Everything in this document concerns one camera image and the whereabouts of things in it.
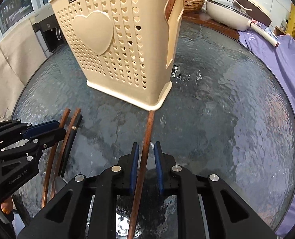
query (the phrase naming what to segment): pot handle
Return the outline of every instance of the pot handle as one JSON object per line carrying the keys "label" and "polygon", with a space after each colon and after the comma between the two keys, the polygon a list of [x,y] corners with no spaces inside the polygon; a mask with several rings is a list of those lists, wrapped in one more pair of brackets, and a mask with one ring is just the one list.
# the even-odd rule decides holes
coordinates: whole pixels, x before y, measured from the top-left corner
{"label": "pot handle", "polygon": [[271,37],[268,33],[266,33],[262,28],[258,27],[255,23],[251,22],[250,27],[260,34],[263,38],[265,38],[272,46],[275,48],[278,47],[279,43],[273,37]]}
{"label": "pot handle", "polygon": [[243,11],[243,12],[246,12],[246,11],[252,11],[252,9],[248,9],[248,8],[245,8],[245,7],[243,7],[240,3],[238,3],[236,0],[233,0],[235,3],[237,3],[240,7],[241,7],[241,10]]}

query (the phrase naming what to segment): blue gripper pad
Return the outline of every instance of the blue gripper pad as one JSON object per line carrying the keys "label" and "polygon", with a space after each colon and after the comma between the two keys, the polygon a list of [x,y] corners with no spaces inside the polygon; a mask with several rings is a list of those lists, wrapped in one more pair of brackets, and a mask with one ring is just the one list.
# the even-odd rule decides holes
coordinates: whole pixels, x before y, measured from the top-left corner
{"label": "blue gripper pad", "polygon": [[137,178],[136,174],[137,174],[137,165],[138,165],[139,154],[140,154],[139,146],[138,146],[138,144],[136,144],[135,153],[134,153],[134,157],[133,157],[132,168],[131,168],[131,173],[130,173],[130,183],[129,183],[129,188],[130,188],[132,194],[135,191],[136,178]]}
{"label": "blue gripper pad", "polygon": [[51,131],[56,128],[59,128],[59,122],[56,120],[41,123],[39,125],[27,128],[26,132],[23,134],[23,139],[30,139],[31,137]]}
{"label": "blue gripper pad", "polygon": [[156,166],[156,174],[157,174],[157,183],[159,186],[159,190],[161,195],[164,192],[164,184],[163,184],[163,171],[160,160],[159,150],[157,149],[156,143],[154,144],[154,157],[155,157],[155,166]]}

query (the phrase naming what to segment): pot lid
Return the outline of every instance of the pot lid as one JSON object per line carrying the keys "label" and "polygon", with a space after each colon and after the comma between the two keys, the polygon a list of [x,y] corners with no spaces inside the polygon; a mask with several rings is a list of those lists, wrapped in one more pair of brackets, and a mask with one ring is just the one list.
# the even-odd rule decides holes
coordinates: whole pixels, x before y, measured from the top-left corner
{"label": "pot lid", "polygon": [[217,0],[207,0],[207,2],[211,2],[217,5],[220,5],[224,8],[227,8],[228,10],[234,11],[236,13],[241,14],[242,16],[245,16],[246,18],[252,20],[252,17],[248,14],[246,14],[245,12],[243,12],[242,10],[240,10],[239,8],[237,8],[236,6],[233,6],[232,4],[223,2],[223,1],[217,1]]}

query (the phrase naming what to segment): wicker basket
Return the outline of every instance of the wicker basket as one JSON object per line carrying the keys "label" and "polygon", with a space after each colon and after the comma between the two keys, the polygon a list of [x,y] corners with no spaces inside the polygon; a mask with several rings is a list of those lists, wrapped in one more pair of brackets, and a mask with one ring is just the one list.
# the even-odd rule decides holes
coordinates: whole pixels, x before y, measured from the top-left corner
{"label": "wicker basket", "polygon": [[184,12],[199,11],[205,3],[205,0],[185,0]]}

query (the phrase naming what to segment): window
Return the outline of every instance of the window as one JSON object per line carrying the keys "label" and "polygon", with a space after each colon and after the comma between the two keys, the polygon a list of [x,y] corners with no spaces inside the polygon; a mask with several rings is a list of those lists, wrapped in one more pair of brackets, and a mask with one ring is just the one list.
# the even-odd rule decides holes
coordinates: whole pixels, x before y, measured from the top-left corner
{"label": "window", "polygon": [[33,11],[31,0],[4,0],[0,5],[0,29],[4,34],[12,25]]}

